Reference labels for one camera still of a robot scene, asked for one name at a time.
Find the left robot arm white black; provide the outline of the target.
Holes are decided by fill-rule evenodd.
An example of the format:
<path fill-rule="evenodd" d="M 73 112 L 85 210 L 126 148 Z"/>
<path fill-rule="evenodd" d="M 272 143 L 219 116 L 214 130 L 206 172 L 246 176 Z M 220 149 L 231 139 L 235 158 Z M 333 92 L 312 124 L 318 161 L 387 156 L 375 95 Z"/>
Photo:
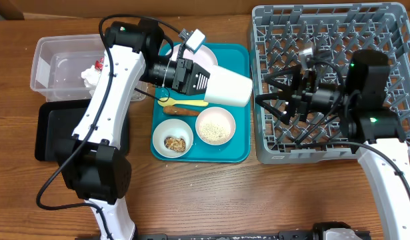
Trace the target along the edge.
<path fill-rule="evenodd" d="M 181 46 L 161 55 L 160 46 L 167 40 L 165 27 L 165 22 L 153 17 L 141 16 L 137 24 L 130 24 L 123 14 L 116 14 L 110 27 L 99 29 L 105 52 L 95 92 L 72 136 L 55 147 L 56 174 L 76 192 L 80 206 L 93 210 L 102 239 L 134 239 L 137 232 L 125 200 L 131 164 L 120 147 L 138 82 L 198 95 L 210 80 L 207 70 L 183 57 L 184 50 L 200 48 L 204 34 L 180 30 Z"/>

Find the white paper cup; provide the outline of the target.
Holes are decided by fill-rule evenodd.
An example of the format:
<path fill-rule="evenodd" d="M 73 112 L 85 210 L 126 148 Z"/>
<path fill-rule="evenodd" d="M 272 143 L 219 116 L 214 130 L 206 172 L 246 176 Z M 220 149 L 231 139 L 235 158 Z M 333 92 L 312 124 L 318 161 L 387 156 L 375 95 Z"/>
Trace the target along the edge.
<path fill-rule="evenodd" d="M 208 68 L 208 80 L 204 101 L 233 107 L 248 104 L 253 90 L 250 78 L 218 65 Z"/>

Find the white napkin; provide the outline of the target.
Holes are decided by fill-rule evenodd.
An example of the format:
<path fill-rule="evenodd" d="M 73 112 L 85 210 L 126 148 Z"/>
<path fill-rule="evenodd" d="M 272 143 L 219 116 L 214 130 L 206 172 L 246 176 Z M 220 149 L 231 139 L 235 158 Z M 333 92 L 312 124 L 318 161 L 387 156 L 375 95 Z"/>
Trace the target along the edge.
<path fill-rule="evenodd" d="M 90 68 L 84 70 L 81 73 L 81 78 L 83 79 L 86 88 L 90 88 L 89 93 L 91 96 L 93 96 L 95 92 L 95 88 L 99 82 L 100 76 L 101 71 L 96 70 L 94 65 L 90 66 Z"/>

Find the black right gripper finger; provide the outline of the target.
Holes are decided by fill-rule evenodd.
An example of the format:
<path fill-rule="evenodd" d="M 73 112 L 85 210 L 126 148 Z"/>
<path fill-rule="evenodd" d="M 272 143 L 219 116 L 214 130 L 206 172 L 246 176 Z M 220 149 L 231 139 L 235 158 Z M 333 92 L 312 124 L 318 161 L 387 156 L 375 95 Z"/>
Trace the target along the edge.
<path fill-rule="evenodd" d="M 280 122 L 289 125 L 290 119 L 295 115 L 295 106 L 291 104 L 290 100 L 278 93 L 266 93 L 257 95 L 255 103 L 267 110 Z"/>
<path fill-rule="evenodd" d="M 292 95 L 298 90 L 301 80 L 301 66 L 295 65 L 273 73 L 266 74 L 263 82 L 267 87 L 263 93 L 282 93 Z"/>

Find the brown food chunk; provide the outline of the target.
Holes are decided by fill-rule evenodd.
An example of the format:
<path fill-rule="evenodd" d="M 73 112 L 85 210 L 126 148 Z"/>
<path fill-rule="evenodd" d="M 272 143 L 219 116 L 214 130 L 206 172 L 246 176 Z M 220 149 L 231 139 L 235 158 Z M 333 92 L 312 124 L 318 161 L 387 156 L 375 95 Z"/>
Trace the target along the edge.
<path fill-rule="evenodd" d="M 168 136 L 164 140 L 164 145 L 167 149 L 177 153 L 183 153 L 186 150 L 186 143 L 182 138 Z"/>

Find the small white bowl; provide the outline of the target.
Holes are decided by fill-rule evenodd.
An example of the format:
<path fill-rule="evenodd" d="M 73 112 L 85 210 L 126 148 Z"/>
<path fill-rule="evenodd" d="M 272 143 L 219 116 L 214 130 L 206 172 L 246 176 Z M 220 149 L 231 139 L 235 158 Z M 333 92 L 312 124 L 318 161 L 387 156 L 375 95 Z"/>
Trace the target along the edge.
<path fill-rule="evenodd" d="M 175 150 L 166 148 L 165 140 L 168 137 L 184 140 L 185 150 L 176 152 Z M 186 122 L 179 119 L 168 119 L 158 124 L 151 138 L 152 146 L 158 154 L 170 159 L 178 158 L 188 153 L 193 145 L 193 140 L 192 129 Z"/>

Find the white bowl with rice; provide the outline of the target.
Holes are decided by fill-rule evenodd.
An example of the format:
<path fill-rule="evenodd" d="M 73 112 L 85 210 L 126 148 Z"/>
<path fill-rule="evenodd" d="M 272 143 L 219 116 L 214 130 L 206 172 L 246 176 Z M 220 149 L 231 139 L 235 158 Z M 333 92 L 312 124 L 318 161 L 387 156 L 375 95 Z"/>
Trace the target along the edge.
<path fill-rule="evenodd" d="M 223 145 L 234 136 L 236 122 L 228 110 L 221 107 L 210 107 L 197 116 L 195 130 L 206 144 Z"/>

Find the red wrapper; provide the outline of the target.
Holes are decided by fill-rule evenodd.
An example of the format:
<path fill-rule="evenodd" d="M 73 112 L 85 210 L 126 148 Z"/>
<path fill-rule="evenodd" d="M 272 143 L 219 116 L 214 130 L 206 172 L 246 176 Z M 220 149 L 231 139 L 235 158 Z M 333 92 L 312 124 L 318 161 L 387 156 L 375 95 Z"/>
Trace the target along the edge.
<path fill-rule="evenodd" d="M 102 71 L 103 66 L 104 66 L 104 58 L 102 57 L 102 58 L 100 58 L 100 60 L 97 60 L 97 61 L 95 62 L 95 69 L 96 69 L 97 71 Z"/>

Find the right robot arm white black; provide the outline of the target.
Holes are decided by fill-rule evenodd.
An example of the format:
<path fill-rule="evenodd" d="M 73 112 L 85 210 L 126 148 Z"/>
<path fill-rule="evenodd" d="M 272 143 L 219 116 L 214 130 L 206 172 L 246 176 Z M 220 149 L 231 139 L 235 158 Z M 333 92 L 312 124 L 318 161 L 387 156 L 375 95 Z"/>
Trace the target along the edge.
<path fill-rule="evenodd" d="M 350 147 L 371 186 L 384 237 L 410 239 L 410 160 L 399 116 L 384 106 L 389 74 L 389 58 L 380 51 L 355 51 L 345 77 L 310 53 L 301 64 L 264 76 L 276 90 L 255 103 L 286 125 L 295 115 L 306 121 L 310 112 L 338 118 L 344 141 L 304 143 L 303 135 L 296 146 Z"/>

